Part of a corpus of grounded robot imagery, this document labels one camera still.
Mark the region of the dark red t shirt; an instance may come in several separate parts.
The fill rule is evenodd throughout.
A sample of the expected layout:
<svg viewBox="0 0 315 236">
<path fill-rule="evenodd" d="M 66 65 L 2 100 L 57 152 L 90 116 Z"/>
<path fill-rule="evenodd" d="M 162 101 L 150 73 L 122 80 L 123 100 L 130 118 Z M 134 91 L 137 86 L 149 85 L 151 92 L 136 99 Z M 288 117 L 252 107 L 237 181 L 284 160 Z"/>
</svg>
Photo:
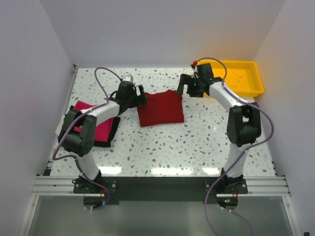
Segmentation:
<svg viewBox="0 0 315 236">
<path fill-rule="evenodd" d="M 137 108 L 141 127 L 183 123 L 183 97 L 174 90 L 145 93 L 148 103 Z"/>
</svg>

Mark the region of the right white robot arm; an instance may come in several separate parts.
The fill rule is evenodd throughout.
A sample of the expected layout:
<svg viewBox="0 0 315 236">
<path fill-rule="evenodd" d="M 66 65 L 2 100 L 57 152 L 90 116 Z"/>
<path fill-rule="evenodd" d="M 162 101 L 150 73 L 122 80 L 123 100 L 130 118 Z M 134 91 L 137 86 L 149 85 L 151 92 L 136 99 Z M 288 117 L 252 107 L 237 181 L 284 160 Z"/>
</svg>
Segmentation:
<svg viewBox="0 0 315 236">
<path fill-rule="evenodd" d="M 255 103 L 249 103 L 233 92 L 223 78 L 215 77 L 210 63 L 199 64 L 194 61 L 191 67 L 191 75 L 180 76 L 176 93 L 183 94 L 186 85 L 190 97 L 203 97 L 206 93 L 228 111 L 226 134 L 230 149 L 215 188 L 231 193 L 242 183 L 249 147 L 261 135 L 260 112 L 252 107 Z"/>
</svg>

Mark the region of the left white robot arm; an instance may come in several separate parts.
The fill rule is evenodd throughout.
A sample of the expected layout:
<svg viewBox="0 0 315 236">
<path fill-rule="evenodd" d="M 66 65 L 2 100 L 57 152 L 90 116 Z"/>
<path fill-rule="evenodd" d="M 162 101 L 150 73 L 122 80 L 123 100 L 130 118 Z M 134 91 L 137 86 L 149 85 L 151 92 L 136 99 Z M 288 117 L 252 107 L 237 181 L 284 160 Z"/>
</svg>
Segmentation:
<svg viewBox="0 0 315 236">
<path fill-rule="evenodd" d="M 93 158 L 96 127 L 101 123 L 115 118 L 126 110 L 148 103 L 142 85 L 136 86 L 130 81 L 121 81 L 115 97 L 108 97 L 106 102 L 85 110 L 71 108 L 65 115 L 58 136 L 58 145 L 53 154 L 53 160 L 64 159 L 57 157 L 61 147 L 72 157 L 85 188 L 91 193 L 98 192 L 102 187 L 100 169 Z"/>
</svg>

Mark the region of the folded black t shirt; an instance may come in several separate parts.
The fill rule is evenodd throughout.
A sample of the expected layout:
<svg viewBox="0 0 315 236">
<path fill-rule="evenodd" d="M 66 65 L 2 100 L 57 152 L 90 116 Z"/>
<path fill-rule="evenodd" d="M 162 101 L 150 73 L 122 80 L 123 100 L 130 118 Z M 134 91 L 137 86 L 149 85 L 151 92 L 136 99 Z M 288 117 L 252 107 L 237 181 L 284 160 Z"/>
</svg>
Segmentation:
<svg viewBox="0 0 315 236">
<path fill-rule="evenodd" d="M 121 118 L 120 117 L 115 117 L 113 119 L 114 119 L 113 120 L 113 125 L 112 125 L 112 129 L 110 131 L 108 142 L 106 142 L 104 144 L 101 144 L 100 142 L 97 142 L 96 144 L 94 144 L 94 147 L 101 147 L 101 148 L 110 148 L 111 147 L 111 142 L 113 141 L 114 136 L 115 136 L 115 134 L 117 132 L 117 129 L 118 129 L 118 126 L 119 126 Z M 74 130 L 80 133 L 81 130 L 82 130 L 82 127 L 74 127 Z"/>
</svg>

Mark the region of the folded pink t shirt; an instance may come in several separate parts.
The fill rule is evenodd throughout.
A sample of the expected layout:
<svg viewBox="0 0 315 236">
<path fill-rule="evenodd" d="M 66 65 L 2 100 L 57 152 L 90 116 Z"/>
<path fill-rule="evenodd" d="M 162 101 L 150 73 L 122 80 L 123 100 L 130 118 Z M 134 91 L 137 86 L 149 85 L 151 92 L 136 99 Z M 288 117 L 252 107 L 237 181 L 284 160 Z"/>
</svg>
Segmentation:
<svg viewBox="0 0 315 236">
<path fill-rule="evenodd" d="M 87 104 L 87 103 L 82 102 L 82 101 L 78 101 L 75 104 L 74 109 L 84 110 L 84 109 L 88 109 L 91 107 L 93 107 L 93 105 Z M 96 144 L 97 142 L 100 142 L 101 144 L 108 142 L 110 131 L 111 131 L 112 125 L 113 125 L 113 120 L 114 120 L 113 118 L 110 118 L 110 119 L 104 121 L 103 123 L 99 124 L 96 127 L 94 144 Z"/>
</svg>

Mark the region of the yellow plastic tray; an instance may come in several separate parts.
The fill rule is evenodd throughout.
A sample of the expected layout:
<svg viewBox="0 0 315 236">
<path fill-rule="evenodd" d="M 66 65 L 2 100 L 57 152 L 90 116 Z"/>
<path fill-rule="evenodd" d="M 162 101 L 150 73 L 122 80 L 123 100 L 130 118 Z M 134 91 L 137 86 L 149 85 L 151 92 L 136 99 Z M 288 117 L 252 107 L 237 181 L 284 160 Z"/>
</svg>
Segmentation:
<svg viewBox="0 0 315 236">
<path fill-rule="evenodd" d="M 223 60 L 219 63 L 211 59 L 194 61 L 192 64 L 210 63 L 214 76 L 223 77 L 227 69 L 226 84 L 241 97 L 257 97 L 264 93 L 264 86 L 257 64 L 254 61 Z"/>
</svg>

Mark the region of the folded white t shirt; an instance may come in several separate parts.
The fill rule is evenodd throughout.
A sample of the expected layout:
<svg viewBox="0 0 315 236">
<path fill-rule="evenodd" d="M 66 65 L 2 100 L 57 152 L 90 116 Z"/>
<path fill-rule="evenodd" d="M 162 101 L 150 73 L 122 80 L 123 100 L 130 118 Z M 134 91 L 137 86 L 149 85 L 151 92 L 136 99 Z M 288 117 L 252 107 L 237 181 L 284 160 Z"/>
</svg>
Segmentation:
<svg viewBox="0 0 315 236">
<path fill-rule="evenodd" d="M 61 122 L 58 124 L 58 126 L 57 126 L 57 128 L 56 128 L 56 130 L 55 130 L 55 134 L 56 134 L 57 136 L 60 135 L 60 132 L 61 132 L 61 130 L 62 130 L 62 126 L 63 126 L 63 121 L 61 121 Z"/>
</svg>

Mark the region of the aluminium frame rail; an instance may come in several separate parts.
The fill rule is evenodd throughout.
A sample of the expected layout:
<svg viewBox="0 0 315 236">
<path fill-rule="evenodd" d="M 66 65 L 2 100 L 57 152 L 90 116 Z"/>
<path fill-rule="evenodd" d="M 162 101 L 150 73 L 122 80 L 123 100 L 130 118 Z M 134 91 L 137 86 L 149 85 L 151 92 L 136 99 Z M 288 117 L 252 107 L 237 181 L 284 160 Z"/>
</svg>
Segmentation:
<svg viewBox="0 0 315 236">
<path fill-rule="evenodd" d="M 32 195 L 70 196 L 73 195 L 75 177 L 36 177 Z M 246 177 L 250 196 L 289 196 L 290 190 L 285 177 Z"/>
</svg>

